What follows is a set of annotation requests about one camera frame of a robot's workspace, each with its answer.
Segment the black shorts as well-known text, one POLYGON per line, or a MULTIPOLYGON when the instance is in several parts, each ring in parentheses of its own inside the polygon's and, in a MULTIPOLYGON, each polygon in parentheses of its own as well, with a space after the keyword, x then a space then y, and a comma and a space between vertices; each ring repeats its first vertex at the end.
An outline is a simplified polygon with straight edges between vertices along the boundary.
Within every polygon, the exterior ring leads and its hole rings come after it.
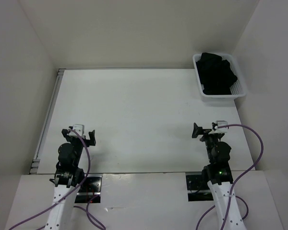
POLYGON ((231 95, 230 88, 238 78, 227 60, 216 54, 202 53, 196 66, 204 94, 231 95))

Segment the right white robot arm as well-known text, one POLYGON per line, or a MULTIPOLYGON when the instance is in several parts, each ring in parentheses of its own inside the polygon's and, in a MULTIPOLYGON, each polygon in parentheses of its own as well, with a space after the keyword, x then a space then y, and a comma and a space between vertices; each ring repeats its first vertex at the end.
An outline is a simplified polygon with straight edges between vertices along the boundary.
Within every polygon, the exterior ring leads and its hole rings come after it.
POLYGON ((231 147, 221 141, 226 129, 226 121, 217 121, 211 129, 193 124, 192 138, 200 138, 205 143, 209 164, 202 170, 201 183, 209 188, 215 204, 219 228, 221 230, 245 230, 235 192, 233 177, 229 166, 231 147))

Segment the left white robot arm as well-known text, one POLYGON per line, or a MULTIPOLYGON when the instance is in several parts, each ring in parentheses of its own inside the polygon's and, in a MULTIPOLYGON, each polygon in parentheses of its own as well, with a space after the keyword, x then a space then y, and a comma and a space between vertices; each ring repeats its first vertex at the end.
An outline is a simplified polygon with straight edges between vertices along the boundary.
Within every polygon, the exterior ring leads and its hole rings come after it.
POLYGON ((46 230, 66 230, 72 216, 76 195, 86 186, 88 173, 79 168, 83 150, 96 145, 95 131, 84 135, 84 125, 75 124, 62 130, 66 143, 58 148, 58 163, 54 177, 54 196, 45 224, 46 230))

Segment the white plastic basket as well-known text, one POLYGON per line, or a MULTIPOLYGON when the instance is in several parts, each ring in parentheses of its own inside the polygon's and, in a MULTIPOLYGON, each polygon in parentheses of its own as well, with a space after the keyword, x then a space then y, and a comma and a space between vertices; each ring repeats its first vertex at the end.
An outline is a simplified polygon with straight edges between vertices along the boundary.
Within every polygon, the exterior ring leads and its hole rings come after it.
POLYGON ((198 68, 196 62, 200 60, 202 54, 197 53, 192 57, 194 71, 196 79, 198 82, 198 88, 203 101, 212 102, 212 101, 234 101, 237 98, 244 97, 247 93, 247 86, 244 81, 243 74, 240 70, 240 67, 231 54, 227 53, 213 53, 215 55, 221 56, 223 60, 227 60, 230 63, 230 68, 232 72, 237 76, 237 81, 230 87, 231 94, 229 95, 207 95, 204 93, 204 86, 200 83, 200 75, 198 73, 198 68))

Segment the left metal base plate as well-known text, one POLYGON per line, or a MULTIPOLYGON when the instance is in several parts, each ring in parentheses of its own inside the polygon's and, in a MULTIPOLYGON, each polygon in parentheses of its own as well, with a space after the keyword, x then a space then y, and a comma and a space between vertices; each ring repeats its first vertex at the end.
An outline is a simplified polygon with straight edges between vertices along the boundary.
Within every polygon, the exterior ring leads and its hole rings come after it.
POLYGON ((76 204, 100 203, 101 200, 102 175, 89 175, 81 185, 75 199, 76 204))

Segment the metal base plate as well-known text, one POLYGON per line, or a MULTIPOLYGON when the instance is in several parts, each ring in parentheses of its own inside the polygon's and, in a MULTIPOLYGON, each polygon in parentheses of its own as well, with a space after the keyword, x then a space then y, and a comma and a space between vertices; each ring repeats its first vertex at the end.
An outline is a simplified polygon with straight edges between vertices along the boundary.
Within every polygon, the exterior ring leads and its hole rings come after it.
POLYGON ((81 185, 75 199, 76 204, 100 203, 101 200, 102 175, 89 175, 81 185))
POLYGON ((200 173, 187 173, 186 185, 188 201, 213 201, 213 196, 200 173))

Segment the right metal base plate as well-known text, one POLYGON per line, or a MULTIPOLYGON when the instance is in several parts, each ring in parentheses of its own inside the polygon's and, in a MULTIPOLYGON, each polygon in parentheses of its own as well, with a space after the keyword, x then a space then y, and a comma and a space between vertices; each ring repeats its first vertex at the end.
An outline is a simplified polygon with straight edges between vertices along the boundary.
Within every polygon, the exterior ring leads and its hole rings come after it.
POLYGON ((213 201, 213 196, 200 173, 187 173, 186 185, 188 201, 213 201))

